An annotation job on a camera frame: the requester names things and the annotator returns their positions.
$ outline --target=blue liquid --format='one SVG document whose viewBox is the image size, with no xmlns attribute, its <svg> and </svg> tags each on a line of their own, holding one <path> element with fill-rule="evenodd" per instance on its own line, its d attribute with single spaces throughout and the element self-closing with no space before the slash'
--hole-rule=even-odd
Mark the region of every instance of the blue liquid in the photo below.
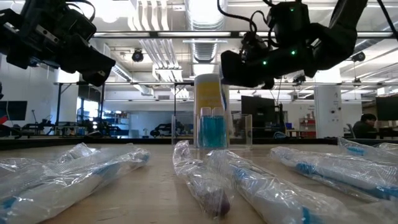
<svg viewBox="0 0 398 224">
<path fill-rule="evenodd" d="M 224 116 L 200 118 L 199 146 L 202 148 L 226 147 L 226 123 Z"/>
<path fill-rule="evenodd" d="M 212 147 L 226 147 L 226 124 L 224 116 L 213 117 L 214 134 Z"/>
<path fill-rule="evenodd" d="M 202 116 L 199 128 L 199 147 L 211 147 L 211 134 L 213 130 L 213 118 Z"/>
</svg>

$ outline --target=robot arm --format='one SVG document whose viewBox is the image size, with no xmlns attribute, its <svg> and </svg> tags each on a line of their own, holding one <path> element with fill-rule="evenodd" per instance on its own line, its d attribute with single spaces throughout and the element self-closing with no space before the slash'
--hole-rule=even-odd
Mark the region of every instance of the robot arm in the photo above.
<svg viewBox="0 0 398 224">
<path fill-rule="evenodd" d="M 78 71 L 88 83 L 101 86 L 116 62 L 89 45 L 96 32 L 93 17 L 87 19 L 69 4 L 66 0 L 27 0 L 21 14 L 0 11 L 0 53 L 23 69 L 45 63 L 68 73 Z"/>
<path fill-rule="evenodd" d="M 274 79 L 282 75 L 303 70 L 312 78 L 318 70 L 334 67 L 353 54 L 356 26 L 367 3 L 368 0 L 339 0 L 329 27 L 310 23 L 308 6 L 301 0 L 270 4 L 265 21 L 278 43 L 268 40 L 264 47 L 256 40 L 259 37 L 255 32 L 247 33 L 240 54 L 221 54 L 223 83 L 246 87 L 264 84 L 270 89 Z"/>
</svg>

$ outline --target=wooden table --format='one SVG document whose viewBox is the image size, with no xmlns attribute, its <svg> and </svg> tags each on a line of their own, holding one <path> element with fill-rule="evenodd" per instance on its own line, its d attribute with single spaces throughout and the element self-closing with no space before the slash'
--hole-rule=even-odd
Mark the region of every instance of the wooden table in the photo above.
<svg viewBox="0 0 398 224">
<path fill-rule="evenodd" d="M 120 147 L 120 145 L 90 146 Z M 141 147 L 148 149 L 152 154 L 147 166 L 129 173 L 44 223 L 214 223 L 202 214 L 199 204 L 191 196 L 185 183 L 175 176 L 172 165 L 172 146 L 145 145 Z M 347 206 L 364 204 L 356 198 L 298 175 L 282 164 L 272 161 L 268 154 L 273 147 L 277 146 L 255 146 L 252 151 L 237 150 L 234 152 L 269 169 L 280 178 L 305 189 L 335 197 Z M 337 151 L 337 146 L 329 145 L 293 145 L 287 147 L 303 151 Z M 0 158 L 54 159 L 58 153 L 70 148 L 72 146 L 1 151 Z M 250 204 L 240 195 L 236 195 L 231 211 L 221 223 L 257 224 L 264 223 L 264 221 Z"/>
</svg>

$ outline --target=red object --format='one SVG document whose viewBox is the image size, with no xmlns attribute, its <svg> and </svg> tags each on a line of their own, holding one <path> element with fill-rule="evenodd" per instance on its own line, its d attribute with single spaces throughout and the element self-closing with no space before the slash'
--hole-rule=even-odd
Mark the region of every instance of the red object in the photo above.
<svg viewBox="0 0 398 224">
<path fill-rule="evenodd" d="M 8 121 L 7 116 L 3 116 L 2 118 L 0 118 L 0 124 L 4 124 L 6 121 Z"/>
</svg>

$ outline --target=security camera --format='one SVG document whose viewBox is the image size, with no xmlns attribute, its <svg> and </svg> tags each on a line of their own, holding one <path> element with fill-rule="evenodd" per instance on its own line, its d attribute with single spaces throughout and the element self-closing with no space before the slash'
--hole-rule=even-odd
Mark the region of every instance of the security camera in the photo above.
<svg viewBox="0 0 398 224">
<path fill-rule="evenodd" d="M 354 62 L 363 62 L 365 60 L 366 56 L 364 52 L 360 52 L 354 56 L 351 57 L 351 60 Z"/>
<path fill-rule="evenodd" d="M 141 62 L 144 59 L 144 55 L 142 54 L 142 49 L 134 49 L 134 53 L 132 55 L 132 60 L 134 62 Z"/>
</svg>

